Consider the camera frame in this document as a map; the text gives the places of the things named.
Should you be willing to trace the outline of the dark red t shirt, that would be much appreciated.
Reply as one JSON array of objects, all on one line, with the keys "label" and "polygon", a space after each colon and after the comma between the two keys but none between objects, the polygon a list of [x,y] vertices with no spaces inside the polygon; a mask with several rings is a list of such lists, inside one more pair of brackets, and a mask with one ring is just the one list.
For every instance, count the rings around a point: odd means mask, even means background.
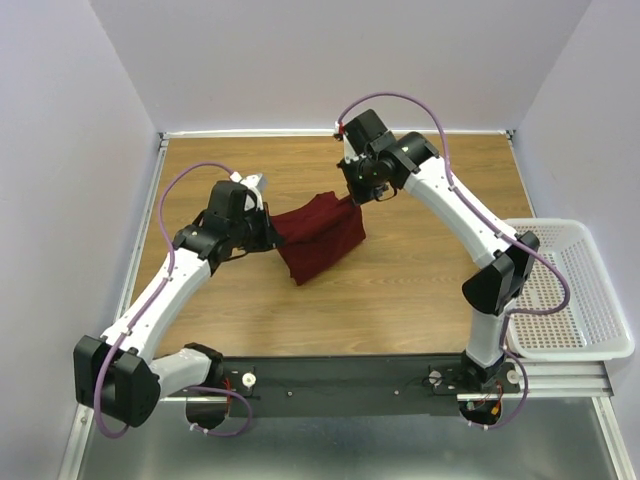
[{"label": "dark red t shirt", "polygon": [[302,207],[272,217],[284,238],[278,252],[297,286],[335,266],[366,238],[362,210],[350,195],[316,194]]}]

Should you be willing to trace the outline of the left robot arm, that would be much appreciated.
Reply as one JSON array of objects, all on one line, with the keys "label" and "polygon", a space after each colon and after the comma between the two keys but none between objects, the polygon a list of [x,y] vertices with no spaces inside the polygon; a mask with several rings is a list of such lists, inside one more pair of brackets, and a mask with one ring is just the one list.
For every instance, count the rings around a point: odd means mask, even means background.
[{"label": "left robot arm", "polygon": [[280,244],[262,198],[265,185],[261,174],[217,182],[137,300],[100,337],[79,340],[73,351],[79,404],[139,427],[164,397],[190,387],[209,395],[224,385],[223,356],[210,347],[190,343],[176,354],[155,354],[187,301],[234,251],[266,252]]}]

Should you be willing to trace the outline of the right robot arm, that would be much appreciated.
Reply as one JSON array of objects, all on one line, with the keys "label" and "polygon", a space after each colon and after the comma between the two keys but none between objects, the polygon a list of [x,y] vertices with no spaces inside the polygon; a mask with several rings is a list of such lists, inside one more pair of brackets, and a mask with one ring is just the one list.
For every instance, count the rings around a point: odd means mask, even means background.
[{"label": "right robot arm", "polygon": [[334,136],[344,144],[337,166],[355,204],[379,202],[386,190],[406,191],[454,233],[477,266],[462,285],[472,327],[454,371],[459,385],[485,390],[505,361],[505,310],[531,273],[538,238],[531,232],[519,235],[493,217],[455,176],[447,175],[444,158],[422,134],[396,137],[369,109],[348,123],[338,123]]}]

